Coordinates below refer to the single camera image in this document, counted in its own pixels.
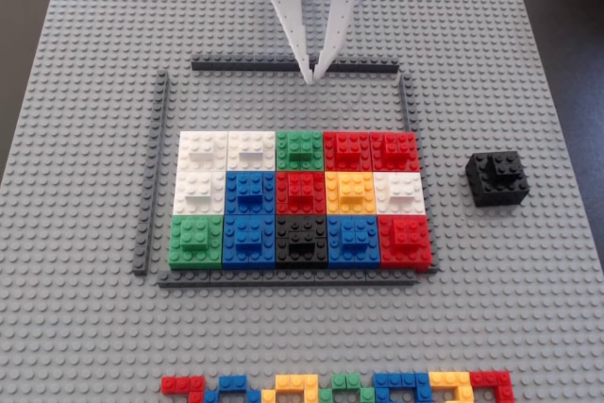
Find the red lego brick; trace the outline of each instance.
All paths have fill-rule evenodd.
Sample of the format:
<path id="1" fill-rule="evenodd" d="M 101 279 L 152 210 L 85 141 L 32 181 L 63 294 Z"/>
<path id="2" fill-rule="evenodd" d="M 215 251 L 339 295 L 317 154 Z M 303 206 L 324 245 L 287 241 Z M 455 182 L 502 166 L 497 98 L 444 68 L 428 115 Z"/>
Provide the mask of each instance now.
<path id="1" fill-rule="evenodd" d="M 495 388 L 495 403 L 508 403 L 514 401 L 512 386 L 499 386 Z"/>
<path id="2" fill-rule="evenodd" d="M 475 389 L 493 389 L 495 403 L 515 402 L 510 372 L 470 372 L 470 383 Z"/>
<path id="3" fill-rule="evenodd" d="M 412 132 L 372 132 L 371 161 L 374 172 L 419 172 L 417 141 Z"/>
<path id="4" fill-rule="evenodd" d="M 470 372 L 470 383 L 475 389 L 497 387 L 497 372 Z"/>
<path id="5" fill-rule="evenodd" d="M 206 390 L 206 377 L 191 377 L 190 392 L 201 392 Z"/>
<path id="6" fill-rule="evenodd" d="M 326 212 L 325 173 L 277 172 L 277 214 Z"/>
<path id="7" fill-rule="evenodd" d="M 425 273 L 432 264 L 426 216 L 378 216 L 381 268 L 412 268 Z"/>
<path id="8" fill-rule="evenodd" d="M 323 148 L 326 171 L 371 171 L 368 132 L 324 132 Z"/>
<path id="9" fill-rule="evenodd" d="M 189 400 L 187 403 L 203 403 L 204 393 L 203 392 L 191 392 L 189 394 Z"/>
<path id="10" fill-rule="evenodd" d="M 186 395 L 191 388 L 189 377 L 163 377 L 161 378 L 161 393 L 163 395 Z"/>

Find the black lego brick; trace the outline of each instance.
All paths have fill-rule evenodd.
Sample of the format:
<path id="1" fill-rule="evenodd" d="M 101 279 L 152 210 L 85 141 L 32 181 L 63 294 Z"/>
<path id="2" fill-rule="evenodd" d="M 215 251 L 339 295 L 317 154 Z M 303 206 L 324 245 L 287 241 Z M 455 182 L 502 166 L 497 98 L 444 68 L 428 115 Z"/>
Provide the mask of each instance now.
<path id="1" fill-rule="evenodd" d="M 277 216 L 276 268 L 327 268 L 327 217 Z"/>
<path id="2" fill-rule="evenodd" d="M 527 177 L 515 151 L 475 153 L 465 166 L 477 207 L 518 205 L 529 193 Z"/>

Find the white lego brick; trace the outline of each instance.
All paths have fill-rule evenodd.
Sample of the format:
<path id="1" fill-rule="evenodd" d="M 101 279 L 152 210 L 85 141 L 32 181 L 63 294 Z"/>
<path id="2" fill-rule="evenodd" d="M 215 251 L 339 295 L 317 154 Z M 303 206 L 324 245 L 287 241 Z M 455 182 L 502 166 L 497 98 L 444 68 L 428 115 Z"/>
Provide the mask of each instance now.
<path id="1" fill-rule="evenodd" d="M 176 172 L 173 215 L 225 213 L 227 172 Z"/>
<path id="2" fill-rule="evenodd" d="M 226 131 L 180 131 L 179 172 L 224 171 L 226 168 Z"/>
<path id="3" fill-rule="evenodd" d="M 377 214 L 426 214 L 419 173 L 374 172 L 374 191 Z"/>
<path id="4" fill-rule="evenodd" d="M 227 170 L 275 170 L 274 131 L 229 131 Z"/>

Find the lego brick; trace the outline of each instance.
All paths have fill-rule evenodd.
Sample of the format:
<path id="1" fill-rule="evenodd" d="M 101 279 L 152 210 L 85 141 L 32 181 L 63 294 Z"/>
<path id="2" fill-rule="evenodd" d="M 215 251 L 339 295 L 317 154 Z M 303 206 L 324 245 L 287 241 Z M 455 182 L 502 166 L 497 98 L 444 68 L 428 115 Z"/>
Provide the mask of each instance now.
<path id="1" fill-rule="evenodd" d="M 358 390 L 361 388 L 361 375 L 358 373 L 346 374 L 346 389 L 347 390 Z"/>
<path id="2" fill-rule="evenodd" d="M 161 288 L 203 288 L 210 286 L 209 271 L 161 271 L 158 273 Z"/>
<path id="3" fill-rule="evenodd" d="M 372 132 L 371 161 L 374 172 L 419 172 L 415 134 L 412 132 Z"/>
<path id="4" fill-rule="evenodd" d="M 327 268 L 326 216 L 277 216 L 277 269 Z"/>
<path id="5" fill-rule="evenodd" d="M 223 216 L 173 216 L 168 264 L 171 269 L 220 269 Z"/>
<path id="6" fill-rule="evenodd" d="M 429 372 L 430 387 L 436 390 L 471 386 L 468 372 Z"/>
<path id="7" fill-rule="evenodd" d="M 371 172 L 325 172 L 327 214 L 376 213 Z"/>
<path id="8" fill-rule="evenodd" d="M 226 172 L 178 172 L 173 215 L 225 213 Z"/>
<path id="9" fill-rule="evenodd" d="M 323 132 L 278 132 L 277 170 L 323 171 Z"/>
<path id="10" fill-rule="evenodd" d="M 275 268 L 275 217 L 225 216 L 223 269 Z"/>
<path id="11" fill-rule="evenodd" d="M 510 372 L 469 372 L 470 384 L 474 389 L 493 389 L 495 403 L 515 401 Z"/>
<path id="12" fill-rule="evenodd" d="M 191 379 L 189 377 L 162 377 L 161 394 L 162 395 L 187 395 L 191 388 Z"/>
<path id="13" fill-rule="evenodd" d="M 262 401 L 261 391 L 247 391 L 245 398 L 246 403 L 260 403 Z"/>
<path id="14" fill-rule="evenodd" d="M 187 403 L 203 403 L 204 393 L 203 392 L 189 392 L 189 399 Z"/>
<path id="15" fill-rule="evenodd" d="M 275 172 L 226 172 L 225 214 L 275 214 Z"/>
<path id="16" fill-rule="evenodd" d="M 180 131 L 179 172 L 225 171 L 226 131 Z"/>
<path id="17" fill-rule="evenodd" d="M 324 132 L 325 170 L 371 172 L 368 132 Z"/>
<path id="18" fill-rule="evenodd" d="M 276 403 L 277 392 L 262 389 L 262 403 Z"/>
<path id="19" fill-rule="evenodd" d="M 328 216 L 330 268 L 379 267 L 376 216 Z"/>
<path id="20" fill-rule="evenodd" d="M 314 281 L 315 275 L 309 270 L 277 269 L 262 275 L 262 285 L 266 287 L 309 287 Z"/>
<path id="21" fill-rule="evenodd" d="M 334 391 L 345 391 L 346 387 L 346 374 L 334 373 L 331 375 L 331 389 Z"/>
<path id="22" fill-rule="evenodd" d="M 206 390 L 205 377 L 190 377 L 189 392 L 204 392 Z"/>
<path id="23" fill-rule="evenodd" d="M 328 73 L 376 73 L 395 75 L 398 73 L 398 59 L 363 58 L 359 66 L 358 58 L 338 58 L 327 68 Z M 193 55 L 193 71 L 267 71 L 298 73 L 300 67 L 293 59 L 280 59 L 275 56 L 209 56 Z"/>
<path id="24" fill-rule="evenodd" d="M 333 392 L 331 389 L 319 389 L 319 403 L 333 403 Z"/>
<path id="25" fill-rule="evenodd" d="M 210 271 L 210 280 L 205 287 L 260 287 L 263 272 L 261 270 L 248 269 L 246 271 Z"/>
<path id="26" fill-rule="evenodd" d="M 229 131 L 226 169 L 275 171 L 274 131 Z"/>
<path id="27" fill-rule="evenodd" d="M 377 270 L 256 270 L 256 271 L 162 271 L 157 283 L 161 288 L 212 287 L 360 287 L 409 286 L 417 282 L 408 269 Z"/>
<path id="28" fill-rule="evenodd" d="M 360 403 L 376 403 L 376 390 L 374 388 L 362 388 Z"/>
<path id="29" fill-rule="evenodd" d="M 277 214 L 326 214 L 322 172 L 277 172 Z"/>
<path id="30" fill-rule="evenodd" d="M 515 151 L 475 153 L 465 174 L 477 207 L 518 205 L 529 194 L 527 176 Z"/>
<path id="31" fill-rule="evenodd" d="M 415 374 L 415 390 L 413 397 L 417 403 L 432 403 L 432 388 L 428 373 Z"/>
<path id="32" fill-rule="evenodd" d="M 432 264 L 426 216 L 378 216 L 380 267 L 425 273 Z"/>
<path id="33" fill-rule="evenodd" d="M 153 88 L 151 122 L 149 125 L 146 161 L 143 167 L 143 190 L 139 204 L 139 224 L 146 224 L 148 241 L 139 243 L 132 255 L 132 274 L 146 276 L 149 272 L 149 255 L 153 238 L 155 204 L 159 178 L 159 159 L 163 148 L 166 104 L 170 97 L 170 77 L 167 71 L 158 71 Z"/>
<path id="34" fill-rule="evenodd" d="M 220 403 L 220 392 L 205 391 L 204 392 L 204 403 Z"/>
<path id="35" fill-rule="evenodd" d="M 247 376 L 246 375 L 231 375 L 226 377 L 218 377 L 218 392 L 245 392 L 247 391 Z"/>
<path id="36" fill-rule="evenodd" d="M 376 387 L 376 403 L 391 403 L 390 389 L 387 387 Z"/>
<path id="37" fill-rule="evenodd" d="M 374 172 L 377 214 L 426 214 L 422 177 L 415 172 Z"/>
<path id="38" fill-rule="evenodd" d="M 303 5 L 316 54 L 329 0 Z M 509 366 L 518 401 L 604 401 L 604 377 L 589 372 L 604 368 L 601 265 L 523 0 L 358 6 L 344 51 L 404 56 L 444 271 L 411 288 L 158 288 L 180 130 L 400 131 L 398 84 L 191 72 L 192 46 L 290 54 L 270 0 L 51 0 L 0 190 L 0 401 L 169 401 L 158 374 L 201 369 L 256 373 L 270 389 L 279 370 L 356 367 L 367 379 L 446 364 Z M 174 84 L 149 276 L 136 278 L 145 94 L 160 67 Z M 464 166 L 474 150 L 506 148 L 535 196 L 477 209 Z M 81 348 L 65 349 L 74 336 Z"/>

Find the dark gray lego beam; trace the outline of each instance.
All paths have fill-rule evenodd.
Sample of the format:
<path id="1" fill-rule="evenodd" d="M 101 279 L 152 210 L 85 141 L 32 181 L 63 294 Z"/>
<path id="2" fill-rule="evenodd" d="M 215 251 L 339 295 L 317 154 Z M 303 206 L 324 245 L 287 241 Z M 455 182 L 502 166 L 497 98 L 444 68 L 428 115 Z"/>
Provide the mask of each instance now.
<path id="1" fill-rule="evenodd" d="M 313 69 L 316 57 L 310 57 L 310 68 Z M 398 73 L 398 59 L 340 57 L 327 69 L 328 73 Z M 295 73 L 300 71 L 298 63 L 292 56 L 200 56 L 191 57 L 193 71 L 278 71 Z"/>

